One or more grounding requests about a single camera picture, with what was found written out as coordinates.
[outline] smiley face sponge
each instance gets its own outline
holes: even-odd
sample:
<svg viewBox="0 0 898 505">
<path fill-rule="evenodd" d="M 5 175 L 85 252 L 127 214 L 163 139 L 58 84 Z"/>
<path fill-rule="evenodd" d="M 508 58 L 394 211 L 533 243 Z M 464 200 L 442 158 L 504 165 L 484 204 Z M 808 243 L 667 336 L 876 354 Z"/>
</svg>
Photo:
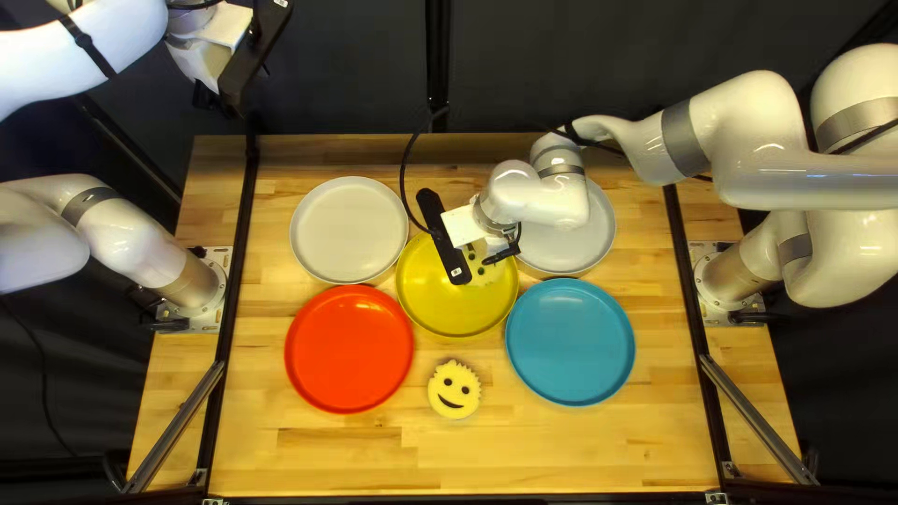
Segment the smiley face sponge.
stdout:
<svg viewBox="0 0 898 505">
<path fill-rule="evenodd" d="M 441 416 L 464 419 L 480 406 L 480 380 L 470 368 L 452 359 L 436 367 L 427 382 L 427 399 Z"/>
</svg>

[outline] wood grain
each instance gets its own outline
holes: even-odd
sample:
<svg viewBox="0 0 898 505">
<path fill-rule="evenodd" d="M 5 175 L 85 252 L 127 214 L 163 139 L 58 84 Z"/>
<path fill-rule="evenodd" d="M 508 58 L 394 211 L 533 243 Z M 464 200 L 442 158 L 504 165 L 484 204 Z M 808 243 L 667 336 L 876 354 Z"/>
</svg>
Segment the wood grain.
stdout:
<svg viewBox="0 0 898 505">
<path fill-rule="evenodd" d="M 311 188 L 339 175 L 372 177 L 397 190 L 392 163 L 407 138 L 261 140 L 210 492 L 323 496 L 702 491 L 717 486 L 664 199 L 658 188 L 639 182 L 610 155 L 595 157 L 589 175 L 612 201 L 618 235 L 609 255 L 584 279 L 621 302 L 636 334 L 636 365 L 612 399 L 583 409 L 542 400 L 511 369 L 501 329 L 451 344 L 416 328 L 409 377 L 393 398 L 370 412 L 319 412 L 293 391 L 283 368 L 286 328 L 304 302 L 328 287 L 311 278 L 289 250 L 286 230 L 293 210 Z M 532 134 L 422 136 L 415 159 L 428 164 L 409 168 L 409 194 L 427 186 L 448 208 L 461 205 L 486 181 L 489 164 L 524 159 L 532 141 Z M 240 137 L 198 137 L 177 234 L 184 244 L 230 243 L 220 241 L 233 236 L 242 149 Z M 737 239 L 735 210 L 721 204 L 710 186 L 681 184 L 687 233 L 693 239 Z M 522 273 L 522 290 L 537 281 Z M 395 296 L 392 276 L 376 286 Z M 770 338 L 764 329 L 750 330 L 710 332 L 715 358 L 794 447 Z M 198 340 L 157 336 L 129 470 L 210 364 L 215 343 Z M 447 358 L 470 364 L 485 386 L 480 410 L 465 421 L 444 420 L 427 406 L 427 379 Z M 725 415 L 740 468 L 782 478 L 760 443 L 753 445 L 752 435 L 739 430 L 735 413 Z M 185 434 L 154 487 L 185 482 L 197 447 L 198 432 Z"/>
</svg>

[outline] blue plate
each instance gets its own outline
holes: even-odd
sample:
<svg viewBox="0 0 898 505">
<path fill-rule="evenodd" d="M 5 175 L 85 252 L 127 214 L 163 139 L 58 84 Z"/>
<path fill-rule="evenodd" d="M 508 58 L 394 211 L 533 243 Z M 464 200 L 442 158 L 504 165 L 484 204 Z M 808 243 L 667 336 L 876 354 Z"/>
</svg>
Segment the blue plate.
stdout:
<svg viewBox="0 0 898 505">
<path fill-rule="evenodd" d="M 567 406 L 613 396 L 636 357 L 621 305 L 579 279 L 551 279 L 527 289 L 508 316 L 506 348 L 527 386 Z"/>
</svg>

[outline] white bowl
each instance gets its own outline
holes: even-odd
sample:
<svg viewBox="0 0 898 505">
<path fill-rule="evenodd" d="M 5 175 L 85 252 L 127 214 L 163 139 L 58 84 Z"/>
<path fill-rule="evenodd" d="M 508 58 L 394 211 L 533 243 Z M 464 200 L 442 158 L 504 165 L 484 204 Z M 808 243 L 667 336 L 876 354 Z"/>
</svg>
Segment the white bowl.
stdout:
<svg viewBox="0 0 898 505">
<path fill-rule="evenodd" d="M 367 177 L 318 185 L 290 220 L 290 246 L 303 268 L 330 284 L 357 284 L 387 271 L 409 236 L 402 201 Z"/>
<path fill-rule="evenodd" d="M 574 275 L 593 268 L 612 248 L 617 226 L 614 209 L 598 184 L 586 180 L 589 221 L 572 230 L 524 223 L 521 253 L 524 264 L 549 274 Z"/>
</svg>

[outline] orange plate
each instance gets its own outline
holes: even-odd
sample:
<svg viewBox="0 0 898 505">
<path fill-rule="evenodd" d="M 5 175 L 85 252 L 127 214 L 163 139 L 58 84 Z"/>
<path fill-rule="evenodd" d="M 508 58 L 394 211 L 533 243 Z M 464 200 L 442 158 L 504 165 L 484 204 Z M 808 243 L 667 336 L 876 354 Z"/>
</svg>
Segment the orange plate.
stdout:
<svg viewBox="0 0 898 505">
<path fill-rule="evenodd" d="M 324 291 L 296 314 L 284 346 L 290 382 L 325 412 L 372 409 L 399 389 L 414 352 L 409 318 L 368 286 Z"/>
</svg>

